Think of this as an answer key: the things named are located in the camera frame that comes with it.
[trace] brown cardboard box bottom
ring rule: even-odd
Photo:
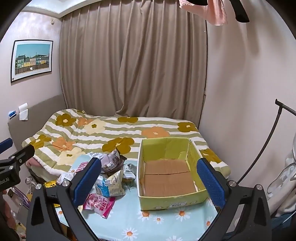
[[[187,162],[179,159],[147,161],[144,190],[148,197],[170,197],[196,192]]]

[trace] black hanger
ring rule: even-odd
[[[187,0],[194,5],[207,6],[207,0]]]
[[[235,13],[235,19],[240,23],[250,22],[248,15],[240,0],[229,0]]]

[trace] cardboard box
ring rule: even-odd
[[[189,138],[143,139],[137,166],[141,209],[168,209],[205,201],[208,193],[196,171],[200,158]]]

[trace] ceiling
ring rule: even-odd
[[[36,12],[55,18],[61,18],[66,14],[101,0],[32,0],[23,12]]]

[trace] light blue tablecloth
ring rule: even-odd
[[[77,158],[72,168],[90,157]],[[126,163],[137,165],[136,161]],[[125,196],[117,197],[107,219],[91,210],[82,216],[99,239],[126,241],[195,241],[214,220],[217,211],[210,199],[201,204],[167,210],[142,212],[136,183],[123,183]],[[59,220],[67,225],[61,208],[56,208]]]

